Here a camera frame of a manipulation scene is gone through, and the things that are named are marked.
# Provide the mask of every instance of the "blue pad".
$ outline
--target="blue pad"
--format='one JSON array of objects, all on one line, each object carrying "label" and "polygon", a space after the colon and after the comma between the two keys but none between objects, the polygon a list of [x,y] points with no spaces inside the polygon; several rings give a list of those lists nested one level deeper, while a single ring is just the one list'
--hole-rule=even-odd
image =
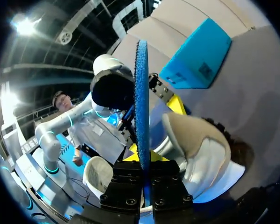
[{"label": "blue pad", "polygon": [[206,19],[159,74],[176,89],[209,88],[228,52],[231,38]]},{"label": "blue pad", "polygon": [[149,187],[149,83],[148,83],[148,52],[147,42],[139,41],[135,58],[134,74],[134,104],[135,104],[135,132],[138,156],[144,172],[145,205],[150,205]]}]

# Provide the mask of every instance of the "blue sponge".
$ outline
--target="blue sponge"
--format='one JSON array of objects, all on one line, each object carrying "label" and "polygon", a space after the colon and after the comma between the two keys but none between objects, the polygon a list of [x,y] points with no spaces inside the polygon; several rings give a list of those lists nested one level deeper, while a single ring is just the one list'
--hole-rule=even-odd
[{"label": "blue sponge", "polygon": [[135,130],[138,155],[145,173],[149,171],[149,85],[147,42],[139,41],[135,58]]}]

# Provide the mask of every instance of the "metal bracket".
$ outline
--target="metal bracket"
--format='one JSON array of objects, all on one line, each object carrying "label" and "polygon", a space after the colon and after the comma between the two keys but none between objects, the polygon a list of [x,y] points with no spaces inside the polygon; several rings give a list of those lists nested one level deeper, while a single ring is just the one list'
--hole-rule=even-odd
[{"label": "metal bracket", "polygon": [[133,136],[132,136],[133,133],[130,132],[130,130],[125,126],[124,123],[120,123],[117,126],[117,128],[118,128],[118,130],[120,130],[121,135],[126,140],[126,147],[130,148],[132,146],[132,144],[134,143]]},{"label": "metal bracket", "polygon": [[156,73],[149,74],[149,88],[165,104],[174,96],[174,93],[168,89],[160,80]]}]

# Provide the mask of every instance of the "black clamp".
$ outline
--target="black clamp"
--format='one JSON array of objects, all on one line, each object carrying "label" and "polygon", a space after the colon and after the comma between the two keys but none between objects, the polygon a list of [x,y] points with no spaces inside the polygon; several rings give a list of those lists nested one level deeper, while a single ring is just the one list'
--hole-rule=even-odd
[{"label": "black clamp", "polygon": [[161,100],[167,104],[174,96],[174,93],[168,89],[160,80],[156,73],[149,74],[149,89]]},{"label": "black clamp", "polygon": [[117,161],[113,167],[113,177],[106,192],[100,197],[102,209],[119,213],[134,214],[140,218],[143,174],[136,161]]},{"label": "black clamp", "polygon": [[151,162],[150,179],[155,223],[191,223],[193,197],[182,183],[176,161]]}]

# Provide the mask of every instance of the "ceiling beam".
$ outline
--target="ceiling beam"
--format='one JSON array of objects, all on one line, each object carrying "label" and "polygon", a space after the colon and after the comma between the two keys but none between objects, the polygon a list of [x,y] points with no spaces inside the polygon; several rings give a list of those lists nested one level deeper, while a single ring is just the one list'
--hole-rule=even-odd
[{"label": "ceiling beam", "polygon": [[91,70],[78,69],[78,68],[72,68],[72,67],[54,65],[54,64],[32,64],[32,63],[15,64],[13,66],[4,68],[2,70],[2,73],[4,74],[9,73],[15,69],[62,69],[62,70],[80,71],[80,72],[93,74],[93,71]]},{"label": "ceiling beam", "polygon": [[10,82],[10,89],[20,90],[24,88],[37,87],[37,86],[46,86],[46,85],[56,85],[56,84],[85,84],[91,83],[91,78],[44,78],[36,79],[25,82]]}]

